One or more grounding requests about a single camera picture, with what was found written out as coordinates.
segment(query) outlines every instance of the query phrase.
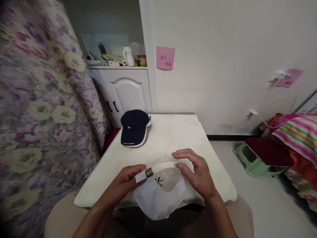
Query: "pink sticky note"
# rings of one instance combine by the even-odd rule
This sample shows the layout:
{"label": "pink sticky note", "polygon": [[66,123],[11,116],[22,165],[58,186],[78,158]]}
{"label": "pink sticky note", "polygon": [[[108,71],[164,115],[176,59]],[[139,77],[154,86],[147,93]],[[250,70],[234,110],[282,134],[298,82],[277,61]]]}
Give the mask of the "pink sticky note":
{"label": "pink sticky note", "polygon": [[156,68],[173,70],[175,48],[156,47]]}
{"label": "pink sticky note", "polygon": [[291,87],[295,83],[295,81],[301,76],[303,72],[304,72],[303,70],[289,69],[287,73],[292,75],[292,77],[287,76],[286,79],[281,79],[276,86],[284,87],[284,88]]}

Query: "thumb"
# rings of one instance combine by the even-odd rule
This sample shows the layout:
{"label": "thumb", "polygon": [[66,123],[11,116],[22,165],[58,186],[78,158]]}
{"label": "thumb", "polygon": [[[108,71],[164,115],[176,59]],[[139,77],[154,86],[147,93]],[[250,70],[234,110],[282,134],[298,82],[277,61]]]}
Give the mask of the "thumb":
{"label": "thumb", "polygon": [[146,181],[146,179],[136,183],[135,178],[132,178],[130,181],[125,183],[125,186],[129,192],[129,191],[132,191],[133,189],[137,188],[138,186],[144,184],[145,181]]}
{"label": "thumb", "polygon": [[191,171],[191,169],[186,164],[177,163],[176,167],[179,168],[182,175],[184,175],[185,178],[187,178],[190,183],[192,183],[194,181],[195,174]]}

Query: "tile floor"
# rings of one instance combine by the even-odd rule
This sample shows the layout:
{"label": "tile floor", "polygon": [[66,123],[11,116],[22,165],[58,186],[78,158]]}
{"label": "tile floor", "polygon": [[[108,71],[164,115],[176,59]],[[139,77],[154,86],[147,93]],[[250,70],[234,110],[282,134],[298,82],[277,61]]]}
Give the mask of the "tile floor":
{"label": "tile floor", "polygon": [[317,213],[296,194],[285,176],[253,178],[232,149],[241,142],[211,141],[237,193],[253,211],[255,238],[317,237]]}

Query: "stool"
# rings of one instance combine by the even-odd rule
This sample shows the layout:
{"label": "stool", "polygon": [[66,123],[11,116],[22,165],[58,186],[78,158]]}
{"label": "stool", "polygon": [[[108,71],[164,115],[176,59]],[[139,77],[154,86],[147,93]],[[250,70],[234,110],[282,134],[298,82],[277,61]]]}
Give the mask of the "stool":
{"label": "stool", "polygon": [[[249,161],[243,153],[245,147],[256,156],[254,161]],[[268,138],[247,138],[233,150],[233,153],[244,162],[244,170],[252,177],[267,175],[277,178],[294,165],[294,160],[289,156],[288,151]]]}

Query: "baseball cap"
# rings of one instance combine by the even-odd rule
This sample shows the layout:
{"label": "baseball cap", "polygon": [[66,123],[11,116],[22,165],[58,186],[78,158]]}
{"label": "baseball cap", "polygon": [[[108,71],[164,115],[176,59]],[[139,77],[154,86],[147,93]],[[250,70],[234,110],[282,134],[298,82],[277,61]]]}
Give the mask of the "baseball cap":
{"label": "baseball cap", "polygon": [[121,144],[127,147],[139,147],[147,137],[147,128],[151,125],[149,116],[142,110],[127,111],[121,117]]}

